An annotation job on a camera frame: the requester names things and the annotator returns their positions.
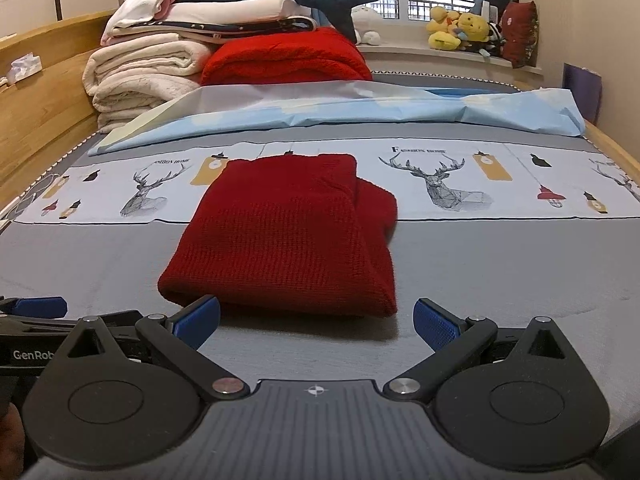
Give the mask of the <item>dark red knit sweater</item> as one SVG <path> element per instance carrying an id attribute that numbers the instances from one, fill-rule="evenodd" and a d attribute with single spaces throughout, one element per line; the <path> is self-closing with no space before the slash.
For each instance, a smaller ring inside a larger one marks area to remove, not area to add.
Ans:
<path id="1" fill-rule="evenodd" d="M 213 295 L 235 310 L 389 318 L 397 219 L 395 196 L 358 177 L 352 155 L 232 160 L 157 289 L 180 306 Z"/>

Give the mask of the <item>grey printed bed sheet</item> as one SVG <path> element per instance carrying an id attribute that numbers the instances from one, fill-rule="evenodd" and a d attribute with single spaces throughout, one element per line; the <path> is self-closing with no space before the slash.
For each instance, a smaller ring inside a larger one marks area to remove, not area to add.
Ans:
<path id="1" fill-rule="evenodd" d="M 387 382 L 427 355 L 416 300 L 547 315 L 639 418 L 639 188 L 565 89 L 472 80 L 193 90 L 61 158 L 1 235 L 1 291 L 68 316 L 219 314 L 203 352 L 247 382 Z"/>

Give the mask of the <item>tissue pack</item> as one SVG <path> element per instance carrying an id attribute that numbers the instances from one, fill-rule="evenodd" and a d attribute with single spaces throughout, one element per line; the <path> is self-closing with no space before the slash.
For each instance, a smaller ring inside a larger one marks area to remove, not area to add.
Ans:
<path id="1" fill-rule="evenodd" d="M 32 52 L 12 61 L 6 74 L 9 84 L 16 84 L 42 71 L 41 58 Z"/>

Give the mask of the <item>cream folded blanket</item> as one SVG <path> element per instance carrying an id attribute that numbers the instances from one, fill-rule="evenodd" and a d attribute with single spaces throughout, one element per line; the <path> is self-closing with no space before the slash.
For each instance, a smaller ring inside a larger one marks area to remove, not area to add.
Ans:
<path id="1" fill-rule="evenodd" d="M 99 48 L 89 56 L 82 85 L 109 133 L 148 110 L 198 88 L 214 49 L 173 32 Z"/>

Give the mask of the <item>light blue duvet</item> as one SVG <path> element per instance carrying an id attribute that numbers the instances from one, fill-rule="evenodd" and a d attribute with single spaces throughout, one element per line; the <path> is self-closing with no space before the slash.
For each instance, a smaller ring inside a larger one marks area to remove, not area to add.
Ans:
<path id="1" fill-rule="evenodd" d="M 243 131 L 407 122 L 500 127 L 571 138 L 586 130 L 574 96 L 566 89 L 497 92 L 367 80 L 229 84 L 201 87 L 155 107 L 111 131 L 89 153 L 98 156 Z"/>

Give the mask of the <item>white pink folded bedding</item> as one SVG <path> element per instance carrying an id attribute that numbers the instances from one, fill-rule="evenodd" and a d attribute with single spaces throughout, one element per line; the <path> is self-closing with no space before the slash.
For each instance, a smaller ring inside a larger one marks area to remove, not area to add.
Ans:
<path id="1" fill-rule="evenodd" d="M 110 46 L 120 37 L 147 34 L 163 27 L 196 32 L 209 36 L 213 42 L 223 42 L 233 36 L 257 35 L 273 29 L 314 30 L 318 23 L 311 10 L 295 0 L 125 0 L 107 21 L 101 44 Z"/>

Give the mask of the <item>bright red folded blanket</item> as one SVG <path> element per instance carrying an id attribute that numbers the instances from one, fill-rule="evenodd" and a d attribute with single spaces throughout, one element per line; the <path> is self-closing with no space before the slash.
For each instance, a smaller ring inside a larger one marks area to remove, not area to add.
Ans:
<path id="1" fill-rule="evenodd" d="M 360 51 L 332 27 L 282 32 L 223 44 L 207 60 L 202 86 L 297 84 L 332 80 L 370 81 Z"/>

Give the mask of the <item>dark red cushion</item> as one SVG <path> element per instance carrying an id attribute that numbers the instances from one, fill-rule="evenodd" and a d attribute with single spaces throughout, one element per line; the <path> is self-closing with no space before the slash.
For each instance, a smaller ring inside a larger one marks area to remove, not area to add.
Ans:
<path id="1" fill-rule="evenodd" d="M 538 44 L 538 12 L 536 3 L 510 2 L 501 18 L 502 57 L 513 68 L 534 66 Z"/>

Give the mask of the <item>yellow plush toy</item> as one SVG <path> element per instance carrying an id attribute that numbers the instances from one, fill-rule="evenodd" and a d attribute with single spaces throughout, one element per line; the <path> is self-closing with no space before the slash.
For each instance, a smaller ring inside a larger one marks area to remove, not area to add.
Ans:
<path id="1" fill-rule="evenodd" d="M 480 52 L 491 38 L 491 28 L 480 15 L 434 6 L 426 24 L 427 43 L 441 51 L 471 50 Z"/>

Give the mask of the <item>white plush toy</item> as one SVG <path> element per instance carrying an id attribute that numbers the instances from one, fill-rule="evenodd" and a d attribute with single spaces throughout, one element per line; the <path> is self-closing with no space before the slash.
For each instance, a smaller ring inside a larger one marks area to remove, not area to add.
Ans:
<path id="1" fill-rule="evenodd" d="M 356 6 L 352 9 L 352 21 L 356 34 L 356 44 L 379 46 L 382 44 L 380 28 L 384 22 L 381 14 L 368 6 Z"/>

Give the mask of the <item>wooden bed frame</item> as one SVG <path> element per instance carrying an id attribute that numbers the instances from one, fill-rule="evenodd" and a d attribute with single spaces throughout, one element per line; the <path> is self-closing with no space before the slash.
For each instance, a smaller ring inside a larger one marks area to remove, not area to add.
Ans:
<path id="1" fill-rule="evenodd" d="M 1 91 L 1 203 L 11 208 L 24 202 L 47 174 L 69 167 L 85 156 L 101 137 L 96 111 L 81 84 L 81 73 L 98 46 L 107 15 L 95 13 L 64 20 L 2 41 L 1 63 L 29 52 L 42 58 L 43 70 Z M 477 140 L 574 148 L 610 159 L 632 182 L 639 180 L 639 162 L 593 124 L 579 138 L 525 132 L 463 122 L 404 124 L 329 124 L 282 129 L 240 130 L 197 136 L 122 152 L 122 157 L 155 155 L 188 148 L 213 148 L 239 142 L 268 143 L 376 138 Z"/>

